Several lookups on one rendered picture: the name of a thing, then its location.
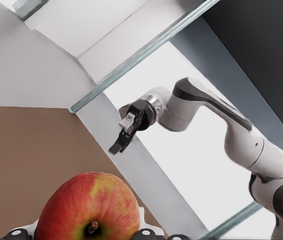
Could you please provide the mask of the pale finger of the right gripper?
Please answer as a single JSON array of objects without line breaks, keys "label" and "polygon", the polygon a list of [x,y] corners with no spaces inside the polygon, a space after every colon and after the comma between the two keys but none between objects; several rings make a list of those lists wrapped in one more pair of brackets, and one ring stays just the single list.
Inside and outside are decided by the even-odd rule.
[{"label": "pale finger of the right gripper", "polygon": [[120,122],[119,126],[123,128],[124,130],[129,130],[133,127],[134,125],[134,119],[135,115],[132,113],[128,113]]}]

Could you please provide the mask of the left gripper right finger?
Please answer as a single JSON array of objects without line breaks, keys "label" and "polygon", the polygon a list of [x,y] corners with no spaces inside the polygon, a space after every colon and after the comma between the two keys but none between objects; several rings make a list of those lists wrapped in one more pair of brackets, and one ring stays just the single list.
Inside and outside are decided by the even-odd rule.
[{"label": "left gripper right finger", "polygon": [[157,226],[145,222],[145,209],[139,207],[139,230],[131,237],[130,240],[166,240],[164,231]]}]

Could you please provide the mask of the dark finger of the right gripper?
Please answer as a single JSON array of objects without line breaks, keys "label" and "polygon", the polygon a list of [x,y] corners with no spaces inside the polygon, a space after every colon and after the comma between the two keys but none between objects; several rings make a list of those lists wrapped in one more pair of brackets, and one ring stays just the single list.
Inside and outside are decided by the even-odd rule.
[{"label": "dark finger of the right gripper", "polygon": [[121,130],[114,144],[108,149],[110,154],[122,153],[131,143],[133,135]]}]

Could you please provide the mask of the red yellow apple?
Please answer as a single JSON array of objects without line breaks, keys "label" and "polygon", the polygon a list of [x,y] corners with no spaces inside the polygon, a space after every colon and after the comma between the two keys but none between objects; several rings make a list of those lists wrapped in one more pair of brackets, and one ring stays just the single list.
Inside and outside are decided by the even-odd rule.
[{"label": "red yellow apple", "polygon": [[110,173],[85,172],[63,183],[39,217],[35,240],[130,240],[140,229],[138,202]]}]

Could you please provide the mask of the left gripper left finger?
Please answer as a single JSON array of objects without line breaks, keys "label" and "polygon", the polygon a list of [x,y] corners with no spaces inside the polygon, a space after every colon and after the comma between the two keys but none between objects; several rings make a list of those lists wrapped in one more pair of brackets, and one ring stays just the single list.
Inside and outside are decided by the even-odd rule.
[{"label": "left gripper left finger", "polygon": [[35,240],[38,219],[29,225],[20,226],[9,231],[2,240]]}]

